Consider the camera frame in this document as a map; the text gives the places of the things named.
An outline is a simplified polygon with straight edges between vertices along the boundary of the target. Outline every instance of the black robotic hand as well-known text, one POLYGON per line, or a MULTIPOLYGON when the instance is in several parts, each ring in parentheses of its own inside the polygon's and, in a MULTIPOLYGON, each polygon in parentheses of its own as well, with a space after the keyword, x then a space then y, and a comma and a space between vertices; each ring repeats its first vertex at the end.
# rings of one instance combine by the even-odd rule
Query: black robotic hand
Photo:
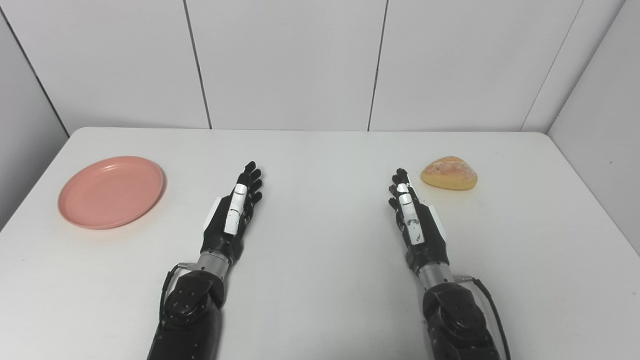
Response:
POLYGON ((238 177, 231 194, 218 207, 204 231, 198 262, 179 263, 167 274, 160 299, 160 321, 148 360, 211 360, 220 337, 220 309, 225 301, 224 278, 242 255, 243 234, 262 198, 260 169, 252 161, 238 177), (190 270, 175 282, 178 268, 190 270))
POLYGON ((420 202, 406 170, 399 168, 392 176, 389 204, 396 211, 396 222, 408 251, 406 261, 414 273, 429 263, 449 264, 447 244, 433 208, 420 202))
POLYGON ((235 263, 244 249, 243 235, 253 217, 253 207, 262 198, 262 171, 252 161, 244 167, 244 172, 231 194, 223 197, 216 212, 204 231, 204 241, 200 252, 219 252, 235 263))

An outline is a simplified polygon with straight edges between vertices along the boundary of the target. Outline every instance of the white table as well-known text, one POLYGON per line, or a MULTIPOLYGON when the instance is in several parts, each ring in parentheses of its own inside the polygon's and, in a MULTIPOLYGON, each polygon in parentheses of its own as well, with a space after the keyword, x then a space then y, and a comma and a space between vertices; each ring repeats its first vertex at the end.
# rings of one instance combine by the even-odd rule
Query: white table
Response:
POLYGON ((491 290, 513 359, 638 358, 640 258, 545 135, 111 128, 74 133, 0 234, 0 357, 146 358, 166 271, 197 259, 213 200, 249 160, 264 199, 228 277, 218 360, 427 358, 387 204, 400 166, 437 207, 454 273, 491 290), (64 221, 69 177, 124 154, 162 167, 158 204, 112 230, 64 221), (446 155, 476 188, 420 182, 446 155))

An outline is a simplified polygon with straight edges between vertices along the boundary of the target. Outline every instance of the robot finger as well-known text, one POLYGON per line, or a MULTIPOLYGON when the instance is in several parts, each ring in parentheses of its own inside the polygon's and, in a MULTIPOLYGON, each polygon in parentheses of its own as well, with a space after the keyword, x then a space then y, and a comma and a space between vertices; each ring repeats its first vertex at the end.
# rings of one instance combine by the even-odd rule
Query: robot finger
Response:
POLYGON ((261 175, 262 175, 262 170, 257 168, 251 173, 251 180, 252 181, 256 181, 256 180, 260 179, 261 175))
POLYGON ((389 205, 396 211, 400 208, 400 203, 395 197, 389 198, 389 205))
POLYGON ((255 206, 262 199, 262 192, 254 193, 251 197, 251 203, 255 206))
POLYGON ((256 191, 260 190, 260 188, 262 188, 262 180, 258 179, 251 184, 249 192, 254 194, 256 191))
POLYGON ((251 172, 255 170, 255 166, 255 161, 251 161, 244 167, 244 172, 247 174, 251 174, 251 172))

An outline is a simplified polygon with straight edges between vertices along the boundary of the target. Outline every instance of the white finger segment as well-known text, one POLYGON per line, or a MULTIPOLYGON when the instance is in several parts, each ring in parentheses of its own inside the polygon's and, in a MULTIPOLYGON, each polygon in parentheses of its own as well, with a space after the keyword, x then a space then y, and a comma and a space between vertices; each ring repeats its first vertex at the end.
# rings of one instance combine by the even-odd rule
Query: white finger segment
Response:
POLYGON ((249 188, 243 184, 236 184, 234 194, 231 196, 231 205, 227 213, 227 221, 225 222, 225 233, 235 235, 238 232, 240 224, 240 216, 244 211, 244 200, 249 188))
POLYGON ((409 232, 409 240, 412 245, 424 243, 424 235, 422 234, 422 227, 420 226, 420 220, 418 219, 418 213, 413 205, 413 199, 409 194, 409 188, 406 184, 399 184, 396 190, 401 193, 398 197, 400 208, 404 217, 404 224, 409 232))

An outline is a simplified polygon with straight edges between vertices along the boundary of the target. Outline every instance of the black cable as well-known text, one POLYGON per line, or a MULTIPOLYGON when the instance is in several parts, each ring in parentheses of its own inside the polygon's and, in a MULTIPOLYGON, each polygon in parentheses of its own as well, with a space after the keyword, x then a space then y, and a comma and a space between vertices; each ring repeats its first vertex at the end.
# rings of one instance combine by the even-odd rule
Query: black cable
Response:
POLYGON ((491 293, 484 286, 480 279, 473 278, 472 282, 474 285, 480 289, 484 297, 489 300, 489 305, 491 305, 491 309, 493 310, 493 316, 495 317, 495 322, 498 323, 498 330, 500 331, 500 338, 502 338, 502 346, 504 347, 504 356, 506 360, 511 360, 511 353, 509 352, 509 345, 507 344, 507 336, 504 334, 504 328, 502 328, 502 321, 500 321, 500 314, 498 314, 498 309, 495 307, 493 303, 493 299, 491 298, 491 293))
POLYGON ((173 276, 175 275, 175 272, 177 270, 178 270, 178 265, 175 265, 171 269, 171 271, 166 273, 166 278, 164 279, 164 284, 162 285, 162 294, 160 295, 160 313, 159 313, 159 319, 161 322, 164 314, 164 297, 166 295, 167 289, 169 288, 169 284, 171 284, 171 280, 173 279, 173 276))

